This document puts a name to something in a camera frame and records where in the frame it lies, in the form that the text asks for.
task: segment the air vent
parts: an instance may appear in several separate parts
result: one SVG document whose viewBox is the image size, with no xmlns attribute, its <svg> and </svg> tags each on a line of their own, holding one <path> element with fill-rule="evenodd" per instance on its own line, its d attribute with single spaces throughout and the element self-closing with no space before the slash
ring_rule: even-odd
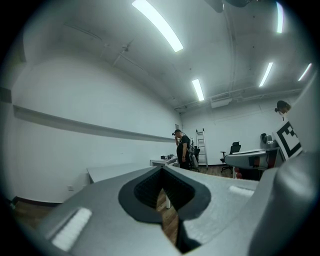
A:
<svg viewBox="0 0 320 256">
<path fill-rule="evenodd" d="M 211 97 L 211 108 L 218 108 L 228 105 L 232 101 L 230 93 L 220 94 Z"/>
</svg>

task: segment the black chair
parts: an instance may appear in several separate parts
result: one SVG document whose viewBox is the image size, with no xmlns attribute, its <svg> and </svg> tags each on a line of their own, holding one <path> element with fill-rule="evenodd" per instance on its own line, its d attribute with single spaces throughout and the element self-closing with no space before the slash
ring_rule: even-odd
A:
<svg viewBox="0 0 320 256">
<path fill-rule="evenodd" d="M 200 148 L 197 146 L 194 146 L 194 156 L 197 162 L 199 162 L 199 153 L 200 153 Z"/>
<path fill-rule="evenodd" d="M 239 141 L 232 143 L 232 146 L 231 146 L 231 148 L 230 148 L 230 155 L 231 155 L 232 153 L 239 152 L 240 149 L 241 149 L 241 145 L 239 145 Z M 223 158 L 220 158 L 220 161 L 221 161 L 222 163 L 225 163 L 225 153 L 226 153 L 226 152 L 225 152 L 225 151 L 220 151 L 220 152 L 223 154 Z M 222 173 L 224 170 L 227 170 L 227 169 L 232 170 L 232 167 L 229 166 L 229 165 L 223 167 L 222 170 L 221 170 L 221 173 Z"/>
</svg>

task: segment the aluminum ladder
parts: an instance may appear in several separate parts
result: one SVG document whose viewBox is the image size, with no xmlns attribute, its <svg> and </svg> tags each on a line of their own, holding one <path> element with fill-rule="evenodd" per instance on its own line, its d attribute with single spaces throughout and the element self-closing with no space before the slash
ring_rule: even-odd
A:
<svg viewBox="0 0 320 256">
<path fill-rule="evenodd" d="M 198 156 L 199 159 L 199 166 L 201 164 L 205 164 L 206 168 L 208 169 L 208 158 L 207 158 L 207 147 L 206 147 L 206 138 L 205 138 L 205 129 L 202 128 L 202 131 L 198 132 L 198 130 L 195 130 L 195 137 L 196 137 L 196 146 L 198 147 L 198 149 L 200 149 L 200 153 Z M 204 161 L 200 161 L 200 156 L 204 156 L 205 158 L 205 162 Z"/>
</svg>

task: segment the person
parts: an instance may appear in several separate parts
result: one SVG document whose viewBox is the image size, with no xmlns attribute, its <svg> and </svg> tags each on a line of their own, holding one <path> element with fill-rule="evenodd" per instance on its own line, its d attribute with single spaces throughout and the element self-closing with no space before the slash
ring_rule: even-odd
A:
<svg viewBox="0 0 320 256">
<path fill-rule="evenodd" d="M 291 106 L 289 103 L 286 103 L 283 100 L 279 100 L 276 104 L 276 108 L 274 109 L 275 112 L 279 114 L 285 114 L 291 109 Z"/>
<path fill-rule="evenodd" d="M 178 157 L 180 168 L 190 170 L 190 157 L 189 157 L 189 149 L 190 149 L 190 139 L 188 136 L 183 135 L 181 130 L 176 129 L 174 131 L 174 139 L 176 144 L 176 155 Z"/>
</svg>

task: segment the ceiling light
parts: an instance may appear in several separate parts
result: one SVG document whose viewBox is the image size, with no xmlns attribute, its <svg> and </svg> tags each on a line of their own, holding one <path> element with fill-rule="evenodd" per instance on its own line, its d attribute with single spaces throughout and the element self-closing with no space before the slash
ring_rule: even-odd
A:
<svg viewBox="0 0 320 256">
<path fill-rule="evenodd" d="M 303 72 L 303 74 L 302 74 L 302 76 L 299 78 L 299 80 L 298 81 L 300 81 L 304 76 L 305 76 L 305 74 L 308 72 L 308 70 L 309 70 L 309 68 L 311 67 L 311 63 L 306 67 L 306 69 L 305 69 L 305 71 Z"/>
<path fill-rule="evenodd" d="M 199 79 L 193 80 L 192 83 L 196 91 L 196 94 L 198 95 L 199 101 L 203 101 L 205 98 L 204 98 L 204 94 L 202 93 Z"/>
<path fill-rule="evenodd" d="M 270 70 L 271 70 L 273 64 L 274 64 L 273 62 L 269 63 L 268 67 L 266 68 L 265 74 L 264 74 L 264 76 L 262 78 L 262 81 L 261 81 L 259 87 L 264 85 L 264 83 L 265 83 L 265 81 L 266 81 L 266 79 L 267 79 L 267 77 L 268 77 L 268 75 L 270 73 Z"/>
<path fill-rule="evenodd" d="M 146 0 L 135 0 L 132 5 L 144 16 L 146 16 L 149 21 L 153 23 L 153 25 L 155 25 L 155 27 L 161 32 L 175 52 L 178 52 L 184 48 L 166 20 L 150 3 L 148 3 Z"/>
<path fill-rule="evenodd" d="M 278 8 L 278 28 L 277 32 L 282 33 L 282 27 L 284 25 L 284 9 L 281 4 L 276 2 L 276 7 Z"/>
</svg>

